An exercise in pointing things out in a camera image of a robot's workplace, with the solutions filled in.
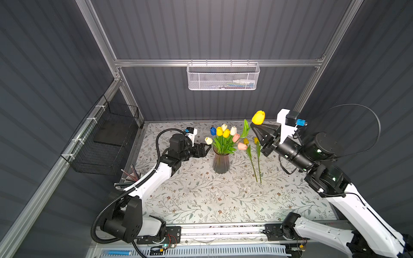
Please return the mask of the orange yellow artificial tulip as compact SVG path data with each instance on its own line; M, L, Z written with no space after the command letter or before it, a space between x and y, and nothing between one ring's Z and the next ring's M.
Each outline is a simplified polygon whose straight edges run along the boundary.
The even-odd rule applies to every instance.
M251 129L251 124L253 125L261 125L264 120L265 120L265 112L264 111L257 111L254 116L252 117L252 120L250 122L248 122L246 119L244 119L243 122L243 131L241 134L241 138L246 138L249 134L249 131Z

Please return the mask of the yellow tulip with stem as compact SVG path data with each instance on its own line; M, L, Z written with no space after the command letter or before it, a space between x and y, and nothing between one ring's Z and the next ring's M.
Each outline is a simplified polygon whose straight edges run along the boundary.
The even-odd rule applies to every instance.
M260 169L261 144L260 144L260 141L257 137L254 138L254 143L256 145L257 163L258 163L258 171L259 171L259 182L262 183L261 169Z
M223 135L223 130L222 130L221 127L218 127L218 128L216 129L216 135L217 135L218 137L220 137L220 136Z

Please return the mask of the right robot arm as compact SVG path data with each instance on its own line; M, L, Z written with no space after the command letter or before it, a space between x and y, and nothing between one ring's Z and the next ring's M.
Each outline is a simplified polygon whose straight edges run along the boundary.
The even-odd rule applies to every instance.
M362 197L350 178L334 163L341 158L337 142L325 132L304 140L293 140L307 123L297 111L282 109L276 123L265 124L265 113L258 111L251 129L258 138L259 153L275 152L294 165L309 187L337 208L352 224L343 230L308 220L290 212L279 227L265 229L269 239L312 239L353 258L403 258L413 254L413 238L392 228Z

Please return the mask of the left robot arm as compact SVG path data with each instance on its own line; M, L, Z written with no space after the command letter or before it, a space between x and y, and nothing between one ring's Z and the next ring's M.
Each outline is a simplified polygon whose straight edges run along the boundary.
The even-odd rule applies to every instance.
M174 134L170 145L160 150L160 137L169 132L161 131L156 137L157 162L141 179L119 191L118 195L97 215L92 223L90 236L98 244L117 241L135 244L144 238L161 242L166 235L166 222L143 214L143 205L165 181L169 180L184 161L204 158L212 148L212 140L195 143L197 129L171 129Z

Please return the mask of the blue artificial tulip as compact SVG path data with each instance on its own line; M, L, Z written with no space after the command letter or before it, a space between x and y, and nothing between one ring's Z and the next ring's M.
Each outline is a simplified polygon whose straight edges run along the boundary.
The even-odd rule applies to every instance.
M212 136L215 136L217 134L216 128L212 126L210 128L210 133L211 133Z

